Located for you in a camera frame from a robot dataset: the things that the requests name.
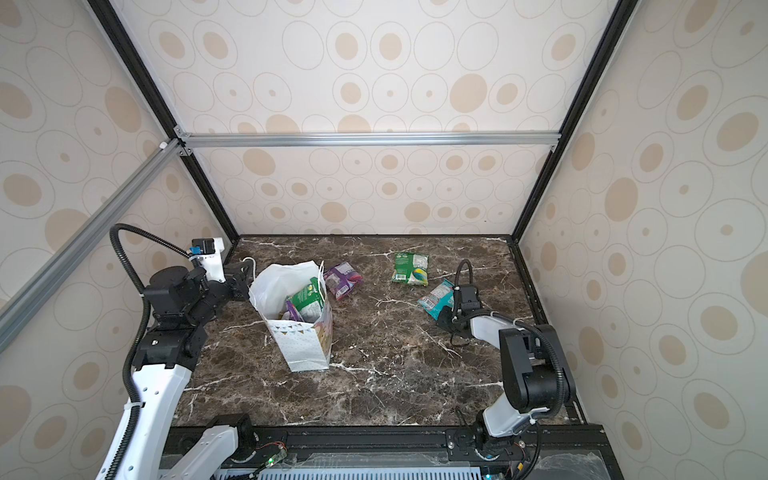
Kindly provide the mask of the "white paper gift bag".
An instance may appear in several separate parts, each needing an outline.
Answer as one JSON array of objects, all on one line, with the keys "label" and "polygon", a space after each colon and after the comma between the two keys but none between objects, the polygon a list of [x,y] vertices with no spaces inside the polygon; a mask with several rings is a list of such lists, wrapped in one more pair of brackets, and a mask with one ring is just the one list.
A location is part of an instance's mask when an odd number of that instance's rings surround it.
[{"label": "white paper gift bag", "polygon": [[[327,370],[333,340],[333,314],[323,279],[323,266],[313,261],[271,264],[256,275],[249,300],[271,333],[292,372]],[[287,297],[317,277],[325,294],[321,318],[314,324],[282,320]]]}]

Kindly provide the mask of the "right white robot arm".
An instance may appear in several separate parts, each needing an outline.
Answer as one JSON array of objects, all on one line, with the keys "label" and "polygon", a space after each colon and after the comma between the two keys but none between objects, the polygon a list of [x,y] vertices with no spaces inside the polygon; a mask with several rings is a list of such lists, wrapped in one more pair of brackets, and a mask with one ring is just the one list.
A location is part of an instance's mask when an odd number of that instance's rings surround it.
[{"label": "right white robot arm", "polygon": [[557,416],[572,400],[576,385],[555,329],[485,308],[473,285],[451,286],[450,298],[438,315],[438,326],[486,342],[500,354],[503,393],[480,414],[483,434],[519,436],[537,421]]}]

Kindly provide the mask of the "small purple snack bag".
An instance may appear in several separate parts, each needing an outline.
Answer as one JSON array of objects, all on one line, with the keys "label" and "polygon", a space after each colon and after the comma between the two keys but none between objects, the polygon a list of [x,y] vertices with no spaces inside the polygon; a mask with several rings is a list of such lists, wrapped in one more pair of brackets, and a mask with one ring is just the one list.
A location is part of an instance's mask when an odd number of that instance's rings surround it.
[{"label": "small purple snack bag", "polygon": [[363,277],[349,262],[342,262],[324,273],[324,282],[334,298],[341,300],[363,283]]}]

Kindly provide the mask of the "green snack bag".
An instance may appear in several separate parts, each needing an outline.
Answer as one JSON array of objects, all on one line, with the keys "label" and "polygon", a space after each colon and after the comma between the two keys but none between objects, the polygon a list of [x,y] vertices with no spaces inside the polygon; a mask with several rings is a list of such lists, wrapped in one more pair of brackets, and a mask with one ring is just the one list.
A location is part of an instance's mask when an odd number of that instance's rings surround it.
[{"label": "green snack bag", "polygon": [[308,284],[286,299],[290,299],[300,312],[303,323],[314,324],[323,314],[325,294],[317,277],[312,277]]},{"label": "green snack bag", "polygon": [[397,252],[394,257],[394,271],[391,281],[412,286],[427,286],[428,265],[428,255]]}]

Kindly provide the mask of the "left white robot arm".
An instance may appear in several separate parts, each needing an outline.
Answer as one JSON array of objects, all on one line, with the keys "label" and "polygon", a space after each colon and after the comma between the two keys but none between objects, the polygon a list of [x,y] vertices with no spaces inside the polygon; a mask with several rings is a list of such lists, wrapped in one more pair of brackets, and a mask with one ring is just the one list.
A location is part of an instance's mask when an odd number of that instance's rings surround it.
[{"label": "left white robot arm", "polygon": [[226,265],[224,280],[209,280],[200,266],[155,273],[143,300],[155,319],[140,330],[127,357],[128,401],[99,479],[156,479],[173,415],[207,340],[205,325],[230,301],[246,301],[251,261]]}]

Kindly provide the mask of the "teal snack bag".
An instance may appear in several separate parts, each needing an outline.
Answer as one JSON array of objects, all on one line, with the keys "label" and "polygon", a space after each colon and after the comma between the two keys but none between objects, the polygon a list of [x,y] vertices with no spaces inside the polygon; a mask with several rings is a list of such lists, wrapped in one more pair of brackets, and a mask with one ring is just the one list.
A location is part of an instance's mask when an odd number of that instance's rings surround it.
[{"label": "teal snack bag", "polygon": [[430,317],[437,321],[445,307],[449,310],[453,309],[453,292],[454,284],[448,279],[444,279],[442,283],[435,287],[430,293],[420,298],[418,300],[418,305],[422,307]]}]

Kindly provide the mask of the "large purple snack bag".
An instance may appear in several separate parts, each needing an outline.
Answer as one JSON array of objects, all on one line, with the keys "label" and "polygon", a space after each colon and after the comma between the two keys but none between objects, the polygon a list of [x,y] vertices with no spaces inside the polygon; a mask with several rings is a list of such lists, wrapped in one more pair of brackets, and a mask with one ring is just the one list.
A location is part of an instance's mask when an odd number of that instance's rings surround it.
[{"label": "large purple snack bag", "polygon": [[300,314],[300,312],[297,310],[295,305],[292,303],[290,299],[285,300],[285,310],[281,317],[282,320],[286,321],[296,321],[296,322],[303,322],[303,317]]}]

